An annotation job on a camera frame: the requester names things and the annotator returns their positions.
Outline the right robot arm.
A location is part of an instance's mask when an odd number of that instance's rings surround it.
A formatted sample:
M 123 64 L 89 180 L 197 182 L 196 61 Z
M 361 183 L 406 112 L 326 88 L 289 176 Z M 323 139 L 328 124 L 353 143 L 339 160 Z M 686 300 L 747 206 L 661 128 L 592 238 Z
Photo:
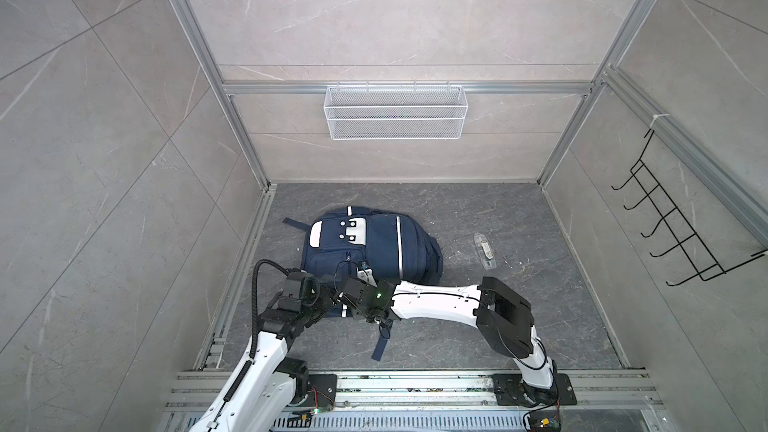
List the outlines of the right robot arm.
M 515 404 L 535 407 L 559 400 L 556 365 L 537 335 L 530 303 L 497 278 L 486 276 L 478 285 L 444 287 L 402 280 L 373 285 L 349 277 L 337 287 L 337 296 L 347 308 L 378 325 L 375 361 L 382 359 L 396 321 L 460 323 L 477 329 L 493 351 L 517 365 L 521 379 L 510 392 Z

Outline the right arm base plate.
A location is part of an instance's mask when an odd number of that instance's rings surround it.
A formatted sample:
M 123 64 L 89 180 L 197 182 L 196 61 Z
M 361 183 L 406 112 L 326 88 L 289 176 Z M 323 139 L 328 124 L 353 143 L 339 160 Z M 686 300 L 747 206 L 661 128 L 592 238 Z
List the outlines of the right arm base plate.
M 573 386 L 566 374 L 556 373 L 550 388 L 527 385 L 521 374 L 493 374 L 493 392 L 499 406 L 535 408 L 577 404 Z

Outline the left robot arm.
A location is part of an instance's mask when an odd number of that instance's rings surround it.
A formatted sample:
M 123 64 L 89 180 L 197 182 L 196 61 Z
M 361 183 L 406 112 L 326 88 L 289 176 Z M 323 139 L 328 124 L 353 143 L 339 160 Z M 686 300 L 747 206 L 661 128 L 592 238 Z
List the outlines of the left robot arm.
M 285 283 L 260 311 L 258 277 L 265 265 L 281 272 Z M 299 383 L 307 373 L 300 362 L 286 358 L 302 332 L 338 303 L 338 293 L 307 272 L 269 259 L 255 263 L 251 289 L 248 347 L 225 386 L 191 427 L 193 431 L 269 431 L 285 407 L 304 396 Z

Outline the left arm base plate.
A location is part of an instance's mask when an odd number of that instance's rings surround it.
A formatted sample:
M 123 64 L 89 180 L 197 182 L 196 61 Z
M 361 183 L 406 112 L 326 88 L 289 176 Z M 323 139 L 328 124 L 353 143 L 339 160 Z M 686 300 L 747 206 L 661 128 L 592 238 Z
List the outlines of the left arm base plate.
M 336 374 L 309 374 L 298 377 L 294 398 L 289 406 L 320 411 L 332 410 L 335 407 L 337 384 Z

